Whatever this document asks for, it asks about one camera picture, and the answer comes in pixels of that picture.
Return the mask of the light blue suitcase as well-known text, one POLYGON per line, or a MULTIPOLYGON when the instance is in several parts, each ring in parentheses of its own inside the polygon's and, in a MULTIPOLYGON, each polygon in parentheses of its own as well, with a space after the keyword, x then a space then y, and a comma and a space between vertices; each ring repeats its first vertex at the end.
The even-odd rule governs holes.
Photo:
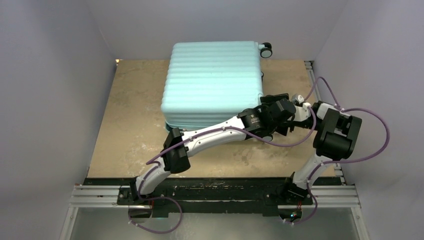
POLYGON ((268 42, 176 43, 161 101, 166 130, 207 128, 258 106, 264 95, 260 59, 272 53, 268 42))

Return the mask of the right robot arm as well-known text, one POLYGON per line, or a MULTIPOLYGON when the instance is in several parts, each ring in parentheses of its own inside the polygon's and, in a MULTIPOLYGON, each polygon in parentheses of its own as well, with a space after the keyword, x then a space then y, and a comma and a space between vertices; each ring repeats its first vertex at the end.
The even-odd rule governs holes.
POLYGON ((316 118, 315 152, 276 190, 278 197, 291 205, 308 198, 310 188, 330 164, 352 155, 363 122, 323 101, 314 103, 312 110, 316 118))

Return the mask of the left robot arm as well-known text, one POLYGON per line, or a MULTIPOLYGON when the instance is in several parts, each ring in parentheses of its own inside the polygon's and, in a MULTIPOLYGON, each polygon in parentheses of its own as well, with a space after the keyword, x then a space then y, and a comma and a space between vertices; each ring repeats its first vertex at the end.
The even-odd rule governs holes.
POLYGON ((163 150, 147 162, 150 169, 135 178, 129 197, 138 205, 146 203, 155 188, 171 174, 190 167, 190 158, 212 147, 256 138, 270 142, 283 123, 294 119, 295 105, 287 98, 247 108, 221 123, 206 128, 181 131, 173 128, 163 150))

